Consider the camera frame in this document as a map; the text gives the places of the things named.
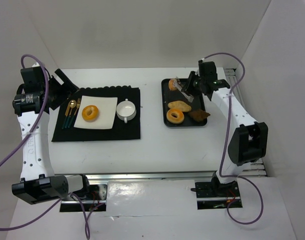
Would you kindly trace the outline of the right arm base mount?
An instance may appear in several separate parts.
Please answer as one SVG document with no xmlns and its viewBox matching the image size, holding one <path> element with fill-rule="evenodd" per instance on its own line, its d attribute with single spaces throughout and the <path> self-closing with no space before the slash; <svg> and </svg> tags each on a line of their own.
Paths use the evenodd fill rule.
<svg viewBox="0 0 305 240">
<path fill-rule="evenodd" d="M 242 208 L 241 194 L 236 181 L 227 186 L 219 187 L 214 181 L 195 182 L 195 187 L 190 189 L 196 195 L 198 210 Z"/>
</svg>

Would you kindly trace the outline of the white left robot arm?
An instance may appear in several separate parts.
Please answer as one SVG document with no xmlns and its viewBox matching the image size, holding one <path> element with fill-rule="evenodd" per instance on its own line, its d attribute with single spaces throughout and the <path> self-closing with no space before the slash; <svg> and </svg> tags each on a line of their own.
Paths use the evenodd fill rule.
<svg viewBox="0 0 305 240">
<path fill-rule="evenodd" d="M 65 199 L 72 193 L 83 197 L 90 189 L 87 177 L 55 175 L 48 142 L 50 110 L 58 108 L 79 88 L 61 69 L 55 74 L 63 83 L 38 63 L 22 68 L 20 74 L 23 84 L 18 87 L 12 106 L 24 143 L 20 182 L 11 186 L 13 195 L 30 205 Z"/>
</svg>

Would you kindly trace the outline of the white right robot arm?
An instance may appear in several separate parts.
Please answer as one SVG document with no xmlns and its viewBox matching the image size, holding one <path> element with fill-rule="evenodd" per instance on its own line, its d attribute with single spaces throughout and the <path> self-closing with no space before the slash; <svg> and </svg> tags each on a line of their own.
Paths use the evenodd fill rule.
<svg viewBox="0 0 305 240">
<path fill-rule="evenodd" d="M 233 93 L 224 79 L 219 79 L 213 61 L 199 60 L 198 70 L 191 71 L 181 92 L 193 97 L 205 95 L 222 112 L 227 120 L 227 130 L 219 170 L 215 173 L 220 184 L 237 179 L 251 163 L 266 155 L 268 126 L 255 120 Z"/>
</svg>

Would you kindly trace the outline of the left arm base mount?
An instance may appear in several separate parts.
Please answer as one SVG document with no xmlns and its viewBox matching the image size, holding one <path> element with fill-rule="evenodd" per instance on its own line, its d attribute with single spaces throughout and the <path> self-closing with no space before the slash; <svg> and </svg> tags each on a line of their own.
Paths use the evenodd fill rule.
<svg viewBox="0 0 305 240">
<path fill-rule="evenodd" d="M 88 191 L 77 192 L 84 210 L 89 212 L 105 212 L 107 209 L 108 183 L 90 183 Z M 61 204 L 59 211 L 61 213 L 77 213 L 82 212 L 80 202 L 75 196 L 65 198 Z"/>
</svg>

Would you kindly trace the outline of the steel serving tongs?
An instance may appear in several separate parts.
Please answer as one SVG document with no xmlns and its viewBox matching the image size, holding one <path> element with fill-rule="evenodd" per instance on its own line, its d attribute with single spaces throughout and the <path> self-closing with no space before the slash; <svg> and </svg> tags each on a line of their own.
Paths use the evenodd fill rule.
<svg viewBox="0 0 305 240">
<path fill-rule="evenodd" d="M 188 100 L 188 102 L 192 103 L 194 97 L 184 89 L 184 86 L 181 84 L 180 80 L 178 78 L 172 78 L 171 80 L 172 87 L 178 90 Z"/>
</svg>

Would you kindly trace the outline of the small round bun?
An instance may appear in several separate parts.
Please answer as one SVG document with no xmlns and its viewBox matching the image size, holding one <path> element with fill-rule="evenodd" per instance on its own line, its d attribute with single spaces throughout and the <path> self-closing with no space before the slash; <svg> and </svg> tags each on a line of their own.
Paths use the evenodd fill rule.
<svg viewBox="0 0 305 240">
<path fill-rule="evenodd" d="M 175 78 L 171 78 L 168 82 L 168 88 L 170 91 L 176 91 L 177 88 L 176 86 L 174 85 L 174 83 L 176 82 L 176 79 Z"/>
</svg>

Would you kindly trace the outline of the dark orange ring doughnut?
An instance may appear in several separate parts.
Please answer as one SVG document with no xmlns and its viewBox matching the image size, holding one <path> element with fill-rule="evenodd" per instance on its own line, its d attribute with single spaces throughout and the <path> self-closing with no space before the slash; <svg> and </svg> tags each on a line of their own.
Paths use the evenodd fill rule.
<svg viewBox="0 0 305 240">
<path fill-rule="evenodd" d="M 93 122 L 95 121 L 100 114 L 100 111 L 97 106 L 95 105 L 88 105 L 82 110 L 82 118 L 86 122 Z"/>
</svg>

